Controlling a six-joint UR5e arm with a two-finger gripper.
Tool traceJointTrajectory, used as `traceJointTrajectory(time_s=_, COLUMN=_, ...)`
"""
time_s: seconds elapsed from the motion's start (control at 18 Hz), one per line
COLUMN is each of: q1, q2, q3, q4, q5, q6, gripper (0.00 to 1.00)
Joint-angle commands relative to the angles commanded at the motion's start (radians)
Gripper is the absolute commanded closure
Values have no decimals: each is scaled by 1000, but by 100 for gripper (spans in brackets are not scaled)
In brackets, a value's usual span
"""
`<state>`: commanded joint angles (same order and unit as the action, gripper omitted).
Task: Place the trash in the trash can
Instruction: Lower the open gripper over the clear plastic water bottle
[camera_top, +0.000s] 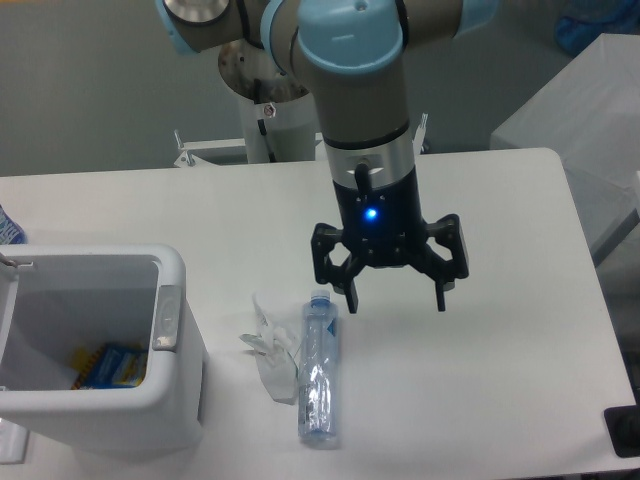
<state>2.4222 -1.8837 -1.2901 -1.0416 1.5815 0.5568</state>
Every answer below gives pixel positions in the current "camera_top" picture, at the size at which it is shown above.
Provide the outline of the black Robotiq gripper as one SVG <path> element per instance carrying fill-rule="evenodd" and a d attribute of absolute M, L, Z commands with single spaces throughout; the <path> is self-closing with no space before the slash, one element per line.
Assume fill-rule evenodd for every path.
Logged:
<path fill-rule="evenodd" d="M 437 310 L 444 312 L 445 293 L 469 276 L 460 217 L 448 214 L 433 223 L 424 221 L 415 170 L 395 183 L 375 187 L 372 170 L 359 164 L 352 179 L 354 189 L 334 185 L 343 230 L 325 223 L 314 227 L 311 252 L 316 282 L 330 284 L 355 314 L 359 261 L 373 268 L 410 264 L 434 282 Z M 351 253 L 340 265 L 331 257 L 337 245 Z"/>

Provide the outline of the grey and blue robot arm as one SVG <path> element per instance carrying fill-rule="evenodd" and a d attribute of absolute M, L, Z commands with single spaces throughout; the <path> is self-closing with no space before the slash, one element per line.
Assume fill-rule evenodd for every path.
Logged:
<path fill-rule="evenodd" d="M 365 268 L 411 266 L 438 302 L 469 274 L 460 220 L 421 213 L 402 57 L 488 23 L 494 1 L 160 1 L 174 45 L 201 52 L 236 40 L 262 48 L 314 98 L 342 224 L 320 223 L 317 282 L 358 307 Z"/>

